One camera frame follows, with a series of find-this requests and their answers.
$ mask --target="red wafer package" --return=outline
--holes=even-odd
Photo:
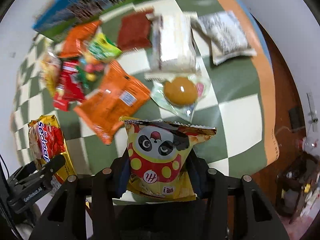
[[[127,15],[121,19],[121,29],[118,35],[117,46],[122,51],[149,48],[149,34],[151,22],[147,19],[146,14],[153,13],[153,8],[145,11],[139,11]]]

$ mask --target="barcode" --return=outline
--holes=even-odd
[[[124,91],[120,96],[120,99],[128,106],[132,106],[136,100],[136,98],[131,95],[128,91]]]

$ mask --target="green snack package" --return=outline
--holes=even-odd
[[[85,72],[82,68],[79,66],[76,66],[76,69],[78,70],[78,79],[80,82],[82,82],[82,85],[85,89],[89,89],[89,83],[87,82],[87,79],[85,77]]]
[[[102,62],[109,62],[122,53],[103,33],[96,34],[88,46],[88,51]]]

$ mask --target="candy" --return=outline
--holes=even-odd
[[[90,82],[95,82],[95,80],[97,79],[97,75],[96,74],[92,74],[92,73],[87,73],[85,75],[86,79],[89,80]]]
[[[166,200],[194,200],[183,167],[193,145],[216,134],[215,128],[121,117],[128,134],[131,176],[127,189]]]

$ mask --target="orange snack bag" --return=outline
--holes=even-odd
[[[150,90],[135,77],[129,76],[113,60],[103,77],[99,92],[74,111],[101,138],[111,144],[113,135],[123,125],[119,117],[134,114],[150,99]]]
[[[78,57],[86,50],[84,41],[90,40],[97,31],[101,21],[89,22],[73,27],[66,37],[62,52],[59,57]]]

